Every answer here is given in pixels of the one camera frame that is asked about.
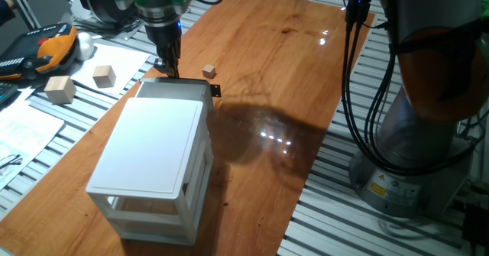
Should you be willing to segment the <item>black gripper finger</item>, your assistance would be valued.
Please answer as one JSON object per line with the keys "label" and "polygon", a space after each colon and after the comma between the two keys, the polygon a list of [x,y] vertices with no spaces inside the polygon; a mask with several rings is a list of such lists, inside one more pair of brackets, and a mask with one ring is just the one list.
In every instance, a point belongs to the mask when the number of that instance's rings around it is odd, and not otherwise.
{"label": "black gripper finger", "polygon": [[167,71],[168,76],[179,78],[180,39],[176,39],[167,46]]}
{"label": "black gripper finger", "polygon": [[157,49],[157,59],[154,61],[154,69],[170,76],[170,52],[168,49]]}

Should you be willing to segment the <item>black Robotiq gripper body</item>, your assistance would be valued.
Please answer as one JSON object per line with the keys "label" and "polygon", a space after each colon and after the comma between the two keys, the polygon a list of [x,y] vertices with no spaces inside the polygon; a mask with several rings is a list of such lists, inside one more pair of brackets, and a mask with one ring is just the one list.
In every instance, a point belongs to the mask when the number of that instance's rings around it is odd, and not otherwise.
{"label": "black Robotiq gripper body", "polygon": [[168,49],[180,53],[182,27],[179,20],[165,24],[145,24],[145,29],[157,53],[165,53]]}

